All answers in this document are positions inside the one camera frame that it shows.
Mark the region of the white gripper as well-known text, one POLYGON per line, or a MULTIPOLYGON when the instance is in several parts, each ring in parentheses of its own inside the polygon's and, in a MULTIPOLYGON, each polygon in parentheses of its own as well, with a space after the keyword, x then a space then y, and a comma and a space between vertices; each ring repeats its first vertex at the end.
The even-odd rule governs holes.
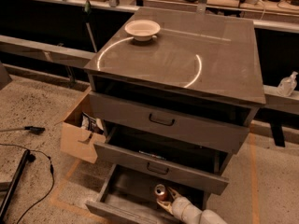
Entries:
POLYGON ((173 214, 173 216, 184 224, 199 224, 202 211, 193 205, 186 197, 181 195, 173 188, 167 188, 172 199, 172 203, 169 201, 157 200, 159 204, 167 213, 173 214))

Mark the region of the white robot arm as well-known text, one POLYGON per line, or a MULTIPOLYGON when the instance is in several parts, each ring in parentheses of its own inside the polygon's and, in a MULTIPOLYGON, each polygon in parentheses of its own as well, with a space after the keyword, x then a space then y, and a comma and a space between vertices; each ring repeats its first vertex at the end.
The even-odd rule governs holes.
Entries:
POLYGON ((199 209, 170 187, 159 184, 154 194, 156 203, 184 224, 227 224, 217 213, 199 209))

